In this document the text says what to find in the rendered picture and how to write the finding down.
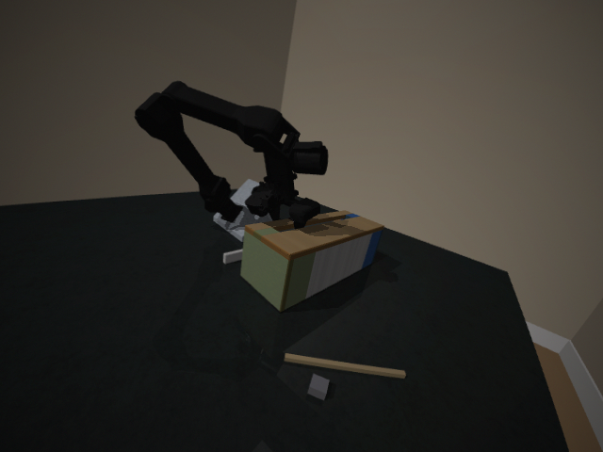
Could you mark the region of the tan wooden stick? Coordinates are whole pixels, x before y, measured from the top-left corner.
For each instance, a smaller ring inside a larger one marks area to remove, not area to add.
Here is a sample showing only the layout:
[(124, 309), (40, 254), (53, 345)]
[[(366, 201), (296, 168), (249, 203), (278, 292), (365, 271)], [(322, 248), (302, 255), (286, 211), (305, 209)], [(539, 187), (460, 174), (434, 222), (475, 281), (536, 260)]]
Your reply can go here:
[(360, 365), (354, 363), (344, 363), (333, 360), (321, 360), (317, 358), (305, 357), (301, 355), (285, 353), (284, 361), (293, 363), (303, 363), (319, 367), (331, 368), (336, 370), (348, 370), (352, 372), (374, 374), (386, 377), (396, 377), (405, 379), (406, 374), (402, 370), (391, 369), (391, 368), (380, 368), (371, 365)]

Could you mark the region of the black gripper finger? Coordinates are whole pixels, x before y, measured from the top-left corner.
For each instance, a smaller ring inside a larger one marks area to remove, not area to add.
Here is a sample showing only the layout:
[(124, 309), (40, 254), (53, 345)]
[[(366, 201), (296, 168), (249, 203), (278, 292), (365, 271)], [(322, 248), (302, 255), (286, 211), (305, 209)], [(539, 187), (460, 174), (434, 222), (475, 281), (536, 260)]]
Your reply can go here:
[(299, 223), (298, 221), (296, 221), (296, 220), (292, 219), (291, 217), (289, 217), (289, 219), (291, 219), (291, 220), (293, 221), (293, 223), (294, 223), (294, 228), (295, 228), (295, 229), (304, 228), (304, 226), (305, 226), (305, 224), (306, 224), (306, 222), (307, 222), (307, 221), (306, 221), (306, 222), (304, 222), (304, 223)]
[(280, 205), (278, 205), (272, 212), (269, 212), (272, 220), (279, 220), (280, 218)]

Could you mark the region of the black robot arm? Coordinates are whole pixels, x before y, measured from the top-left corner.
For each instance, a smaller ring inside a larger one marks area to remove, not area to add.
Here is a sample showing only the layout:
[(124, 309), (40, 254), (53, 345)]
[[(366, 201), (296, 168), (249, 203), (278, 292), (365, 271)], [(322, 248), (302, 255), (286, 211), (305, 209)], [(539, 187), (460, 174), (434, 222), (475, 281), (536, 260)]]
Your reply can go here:
[[(224, 220), (233, 222), (243, 207), (229, 198), (230, 184), (212, 173), (187, 138), (181, 113), (238, 135), (255, 153), (263, 153), (268, 175), (286, 175), (292, 170), (324, 175), (327, 170), (328, 149), (321, 141), (299, 142), (301, 133), (275, 108), (229, 103), (174, 81), (161, 93), (153, 93), (136, 109), (134, 117), (151, 137), (164, 141), (187, 168), (199, 184), (204, 209), (221, 213)], [(281, 143), (283, 134), (287, 136)], [(281, 194), (274, 184), (269, 186), (260, 181), (259, 188), (244, 202), (251, 214), (264, 217), (280, 205)]]

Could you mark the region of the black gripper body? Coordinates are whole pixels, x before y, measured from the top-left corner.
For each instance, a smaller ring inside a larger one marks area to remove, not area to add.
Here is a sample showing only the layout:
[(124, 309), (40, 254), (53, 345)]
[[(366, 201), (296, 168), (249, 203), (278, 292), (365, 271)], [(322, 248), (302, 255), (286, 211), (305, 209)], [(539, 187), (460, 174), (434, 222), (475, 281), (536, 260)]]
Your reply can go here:
[(304, 223), (320, 213), (320, 203), (308, 198), (300, 201), (295, 199), (299, 195), (299, 191), (294, 189), (294, 180), (298, 177), (296, 173), (293, 173), (293, 170), (286, 175), (272, 176), (267, 174), (263, 178), (265, 186), (270, 187), (269, 184), (276, 186), (281, 194), (279, 204), (290, 207), (288, 211), (292, 219)]

